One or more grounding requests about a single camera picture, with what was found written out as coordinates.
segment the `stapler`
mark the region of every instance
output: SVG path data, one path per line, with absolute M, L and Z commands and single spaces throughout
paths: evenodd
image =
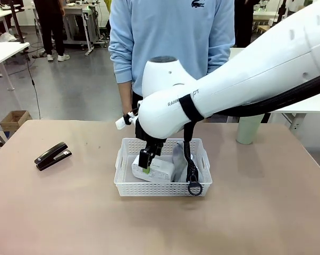
M 64 142 L 60 142 L 51 149 L 47 150 L 41 156 L 35 159 L 36 167 L 42 171 L 62 159 L 72 155 L 71 151 L 67 150 L 68 146 Z

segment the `basket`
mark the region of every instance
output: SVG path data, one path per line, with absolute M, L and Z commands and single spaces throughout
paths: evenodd
M 177 142 L 183 139 L 167 139 L 162 148 L 162 155 L 158 158 L 172 162 L 172 150 Z M 191 154 L 193 155 L 197 167 L 201 171 L 204 183 L 200 183 L 203 187 L 203 192 L 200 196 L 205 196 L 209 186 L 212 184 L 211 174 L 209 172 L 209 161 L 207 153 L 204 150 L 201 139 L 192 139 L 190 142 Z M 171 183 L 152 183 L 136 178 L 132 173 L 132 163 L 140 150 L 144 149 L 146 142 L 136 138 L 122 139 L 121 149 L 117 153 L 115 163 L 116 172 L 114 183 L 122 197 L 176 197 L 176 196 L 191 196 L 188 192 L 188 183 L 186 182 L 171 182 Z

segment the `cup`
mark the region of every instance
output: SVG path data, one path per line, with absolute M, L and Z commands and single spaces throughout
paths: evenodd
M 264 114 L 240 118 L 236 141 L 242 145 L 253 143 L 263 117 Z

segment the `white sneaker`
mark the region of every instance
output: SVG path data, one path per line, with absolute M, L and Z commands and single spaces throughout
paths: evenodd
M 60 62 L 62 62 L 62 61 L 68 60 L 69 58 L 70 58 L 69 55 L 63 54 L 63 56 L 60 56 L 60 55 L 59 55 L 59 56 L 57 57 L 57 60 L 60 61 Z
M 48 62 L 52 62 L 52 61 L 54 61 L 54 58 L 53 58 L 53 56 L 52 55 L 47 55 L 47 60 L 48 60 Z

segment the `blue sweatshirt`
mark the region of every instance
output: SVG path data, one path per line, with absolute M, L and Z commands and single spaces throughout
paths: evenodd
M 173 56 L 195 79 L 225 64 L 234 45 L 234 0 L 113 0 L 109 51 L 117 83 L 142 96 L 146 62 Z

